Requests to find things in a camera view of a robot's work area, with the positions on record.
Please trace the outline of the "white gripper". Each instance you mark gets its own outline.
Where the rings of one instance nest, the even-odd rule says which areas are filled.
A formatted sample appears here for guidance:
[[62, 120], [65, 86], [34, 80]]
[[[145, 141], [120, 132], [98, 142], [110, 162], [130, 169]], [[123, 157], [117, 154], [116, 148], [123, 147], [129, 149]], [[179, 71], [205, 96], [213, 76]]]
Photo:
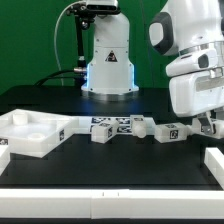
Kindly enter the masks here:
[[[178, 117], [197, 115], [203, 132], [214, 133], [211, 114], [207, 111], [224, 106], [224, 76], [212, 78], [209, 71], [177, 76], [170, 80], [169, 91]], [[224, 120], [224, 110], [217, 110], [216, 119]]]

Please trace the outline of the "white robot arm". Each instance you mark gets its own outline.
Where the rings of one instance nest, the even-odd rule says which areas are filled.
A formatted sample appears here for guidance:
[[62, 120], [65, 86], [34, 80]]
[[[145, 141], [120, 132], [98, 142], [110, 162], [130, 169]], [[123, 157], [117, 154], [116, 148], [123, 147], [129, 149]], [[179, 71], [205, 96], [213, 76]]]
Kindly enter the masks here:
[[163, 7], [142, 29], [131, 30], [117, 0], [85, 0], [93, 18], [93, 55], [82, 92], [100, 99], [139, 90], [129, 44], [172, 56], [166, 66], [174, 113], [191, 117], [205, 135], [221, 130], [210, 112], [224, 106], [224, 0], [164, 0]]

